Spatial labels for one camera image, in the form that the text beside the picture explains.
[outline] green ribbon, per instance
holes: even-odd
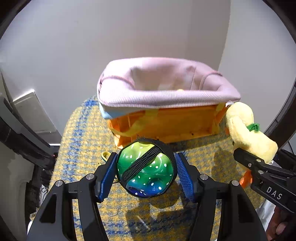
[[[259,131],[260,125],[258,123],[253,123],[253,124],[248,125],[247,128],[249,131],[253,131],[253,130]]]

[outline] yellow stuffed animal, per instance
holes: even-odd
[[[236,102],[226,111],[226,125],[234,141],[234,150],[241,148],[270,163],[278,150],[277,144],[259,131],[259,124],[254,123],[252,109]],[[252,182],[251,171],[247,170],[240,184],[245,188]]]

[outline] yellow and blue plaid upholstery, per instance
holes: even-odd
[[[220,127],[225,129],[225,120]],[[201,173],[216,181],[239,180],[244,172],[233,159],[232,140],[224,131],[171,146],[175,152],[182,152]],[[93,173],[99,163],[104,163],[103,151],[118,153],[119,149],[114,145],[113,134],[101,117],[94,96],[78,107],[68,120],[50,186],[59,179],[73,182]],[[255,208],[263,203],[264,199],[249,187],[246,192]],[[183,241],[189,234],[196,210],[196,204],[186,200],[178,177],[164,195],[151,199],[133,197],[119,183],[113,184],[109,197],[98,207],[109,240],[116,241]],[[77,240],[83,240],[77,200],[73,201],[73,209]],[[218,200],[211,240],[217,238],[220,212]]]

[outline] silver bolt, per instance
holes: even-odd
[[[93,178],[94,178],[94,174],[92,174],[92,173],[86,175],[87,180],[91,180]]]
[[[209,177],[208,177],[208,175],[207,174],[201,174],[200,175],[200,179],[202,179],[202,180],[207,180]]]
[[[239,182],[238,182],[237,180],[232,180],[232,181],[231,181],[231,184],[232,184],[233,186],[238,186],[238,185],[239,185]]]
[[[62,181],[62,180],[58,180],[58,181],[56,181],[56,186],[57,186],[57,187],[59,187],[59,186],[61,186],[61,185],[63,185],[63,181]]]

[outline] green and blue ball with white dots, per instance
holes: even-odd
[[[134,142],[125,147],[117,160],[117,178],[120,180],[124,171],[152,147],[154,144],[148,142]],[[133,196],[153,197],[162,194],[172,178],[173,166],[170,159],[164,153],[159,153],[127,182],[125,189]]]

